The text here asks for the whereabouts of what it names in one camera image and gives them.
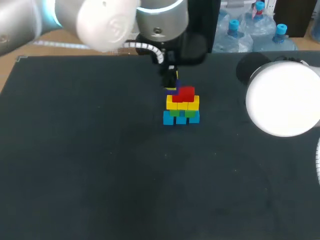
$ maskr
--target blue block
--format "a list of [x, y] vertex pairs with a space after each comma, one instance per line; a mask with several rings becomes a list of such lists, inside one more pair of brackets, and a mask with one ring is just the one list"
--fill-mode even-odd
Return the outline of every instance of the blue block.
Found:
[[200, 123], [200, 113], [199, 111], [195, 112], [195, 117], [189, 118], [189, 124], [199, 124]]
[[187, 124], [187, 118], [184, 116], [177, 116], [175, 119], [175, 123], [185, 125]]
[[180, 88], [181, 84], [180, 84], [180, 80], [177, 79], [175, 82], [175, 88], [176, 90], [165, 90], [165, 94], [166, 95], [179, 95], [179, 88]]
[[173, 125], [174, 117], [170, 116], [170, 111], [163, 111], [163, 125]]

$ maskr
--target block tower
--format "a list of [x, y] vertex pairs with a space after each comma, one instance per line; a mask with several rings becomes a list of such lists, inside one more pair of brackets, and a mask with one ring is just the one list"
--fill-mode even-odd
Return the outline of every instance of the block tower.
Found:
[[198, 95], [192, 86], [180, 86], [176, 80], [176, 88], [166, 89], [166, 110], [163, 112], [163, 125], [199, 124]]

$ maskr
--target yellow block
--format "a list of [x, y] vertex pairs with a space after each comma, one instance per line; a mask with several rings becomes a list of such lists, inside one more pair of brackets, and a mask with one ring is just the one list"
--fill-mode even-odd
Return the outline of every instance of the yellow block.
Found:
[[199, 111], [200, 97], [194, 96], [194, 102], [189, 102], [188, 110]]
[[172, 102], [172, 95], [166, 96], [166, 109], [167, 110], [177, 110], [178, 104], [176, 102]]
[[178, 102], [178, 110], [188, 110], [188, 102]]

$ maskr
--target water bottle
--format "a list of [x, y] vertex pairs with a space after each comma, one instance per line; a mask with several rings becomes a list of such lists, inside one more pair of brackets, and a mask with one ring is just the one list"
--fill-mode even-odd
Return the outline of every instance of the water bottle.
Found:
[[244, 14], [240, 14], [237, 17], [232, 17], [228, 12], [221, 9], [218, 15], [218, 22], [216, 25], [216, 33], [219, 31], [227, 31], [229, 22], [231, 19], [237, 19], [239, 21], [239, 29], [244, 28]]
[[253, 43], [254, 52], [296, 51], [297, 45], [286, 36], [288, 27], [285, 24], [276, 26], [274, 37], [256, 40]]
[[213, 44], [213, 53], [252, 52], [254, 41], [250, 35], [239, 31], [239, 21], [232, 19], [227, 31], [217, 32]]
[[272, 16], [265, 13], [265, 3], [257, 1], [255, 9], [255, 15], [254, 12], [247, 12], [245, 14], [245, 32], [251, 35], [253, 41], [265, 38], [266, 36], [273, 36], [276, 32], [276, 22]]
[[216, 25], [216, 32], [227, 30], [229, 21], [230, 21], [230, 15], [226, 11], [220, 10], [219, 16], [218, 16], [218, 22]]
[[314, 18], [314, 24], [311, 28], [311, 36], [313, 40], [320, 43], [320, 12]]

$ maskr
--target black table surface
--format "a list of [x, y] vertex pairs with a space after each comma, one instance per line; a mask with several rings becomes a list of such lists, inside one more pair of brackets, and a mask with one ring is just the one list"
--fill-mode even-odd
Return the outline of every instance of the black table surface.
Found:
[[[319, 52], [285, 54], [320, 66]], [[243, 54], [182, 67], [200, 124], [163, 126], [148, 56], [28, 57], [0, 95], [1, 240], [315, 240], [319, 128], [259, 130]]]

